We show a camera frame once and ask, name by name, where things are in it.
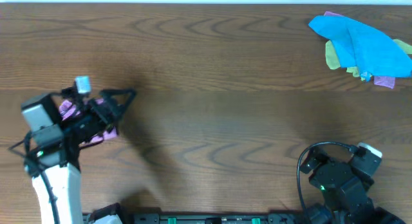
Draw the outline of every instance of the blue cloth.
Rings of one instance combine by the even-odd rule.
[[[310,23],[330,39],[342,67],[357,66],[361,77],[410,77],[412,60],[385,33],[347,17],[317,16]]]

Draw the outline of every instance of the wooden table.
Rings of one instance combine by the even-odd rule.
[[[20,103],[89,75],[139,92],[122,137],[81,152],[82,205],[130,210],[300,209],[295,167],[313,142],[367,142],[369,195],[412,222],[412,80],[394,90],[329,70],[308,23],[331,10],[412,43],[410,6],[0,5],[0,222],[40,223],[22,160]],[[307,205],[321,193],[302,175]]]

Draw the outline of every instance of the purple paper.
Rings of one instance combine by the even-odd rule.
[[[97,104],[101,104],[103,103],[103,101],[104,101],[103,98],[96,99]],[[70,106],[71,106],[71,102],[69,100],[64,100],[62,104],[60,105],[59,112],[62,115],[63,120],[69,118],[73,114],[73,112],[75,112],[76,106],[75,105],[73,105],[72,107]],[[92,144],[95,142],[100,142],[102,140],[109,140],[111,138],[116,138],[116,137],[117,137],[116,128],[113,128],[113,130],[109,133],[105,131],[103,133],[103,138],[100,136],[93,137],[90,143]]]
[[[395,78],[387,76],[375,76],[373,83],[378,86],[385,86],[393,89],[395,87]]]
[[[330,16],[343,16],[343,15],[341,15],[341,14],[336,14],[336,13],[334,13],[334,12],[329,12],[329,11],[326,11],[323,15],[330,15]]]

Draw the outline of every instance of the wood grain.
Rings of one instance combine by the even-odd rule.
[[[394,90],[329,70],[307,26],[331,10],[412,42],[410,6],[0,5],[0,223],[40,223],[22,161],[20,103],[90,75],[133,87],[122,136],[82,152],[85,212],[300,209],[295,165],[312,142],[384,153],[370,196],[412,222],[412,83]],[[307,204],[321,194],[303,176]]]

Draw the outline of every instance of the table surface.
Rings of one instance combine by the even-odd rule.
[[[20,103],[89,75],[133,87],[121,137],[83,150],[82,208],[299,210],[295,167],[311,143],[384,155],[369,195],[412,222],[412,80],[391,90],[329,70],[308,23],[329,10],[412,43],[412,7],[0,5],[0,223],[40,223],[22,160]],[[306,204],[321,193],[302,175]]]

